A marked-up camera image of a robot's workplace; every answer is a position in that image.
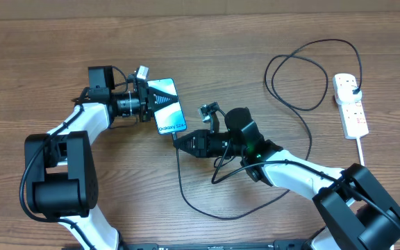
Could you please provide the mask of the blue Galaxy smartphone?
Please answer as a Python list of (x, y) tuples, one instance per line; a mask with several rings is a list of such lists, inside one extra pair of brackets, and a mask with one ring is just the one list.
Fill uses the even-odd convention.
[[(178, 96), (175, 82), (172, 78), (152, 80), (147, 83), (149, 84), (149, 87), (156, 88), (169, 94), (176, 94)], [(158, 133), (161, 135), (181, 132), (187, 128), (179, 98), (177, 103), (173, 103), (168, 107), (154, 112), (154, 118), (158, 128)]]

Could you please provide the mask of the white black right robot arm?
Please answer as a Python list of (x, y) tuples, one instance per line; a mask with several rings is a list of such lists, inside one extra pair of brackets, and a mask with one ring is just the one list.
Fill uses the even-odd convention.
[(266, 140), (248, 108), (224, 116), (226, 132), (218, 131), (212, 108), (202, 107), (208, 130), (174, 138), (174, 147), (197, 158), (240, 157), (240, 172), (253, 181), (285, 188), (313, 201), (325, 226), (303, 249), (392, 249), (400, 239), (400, 207), (368, 168), (324, 167), (293, 156)]

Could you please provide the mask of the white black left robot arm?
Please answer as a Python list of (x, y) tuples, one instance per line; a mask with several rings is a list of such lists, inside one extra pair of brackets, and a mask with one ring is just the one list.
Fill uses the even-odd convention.
[(185, 130), (175, 82), (150, 80), (138, 67), (124, 77), (132, 90), (116, 91), (113, 65), (88, 69), (89, 86), (73, 100), (73, 113), (47, 133), (24, 142), (25, 170), (19, 186), (24, 213), (43, 223), (64, 226), (82, 249), (126, 249), (121, 233), (104, 217), (97, 201), (99, 186), (91, 146), (116, 117), (155, 119), (159, 134)]

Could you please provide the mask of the white power strip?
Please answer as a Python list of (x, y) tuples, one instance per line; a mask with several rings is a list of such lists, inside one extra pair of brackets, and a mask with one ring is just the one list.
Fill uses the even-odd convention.
[[(332, 82), (334, 90), (336, 89), (336, 85), (352, 85), (358, 87), (356, 77), (347, 73), (336, 74), (333, 77)], [(337, 106), (346, 139), (356, 140), (369, 133), (361, 100), (347, 105), (337, 104)]]

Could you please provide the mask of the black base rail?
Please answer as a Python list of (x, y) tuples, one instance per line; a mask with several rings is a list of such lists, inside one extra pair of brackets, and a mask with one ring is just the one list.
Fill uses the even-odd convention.
[(306, 249), (305, 240), (274, 240), (268, 243), (223, 243), (223, 244), (124, 244), (121, 250), (295, 250)]

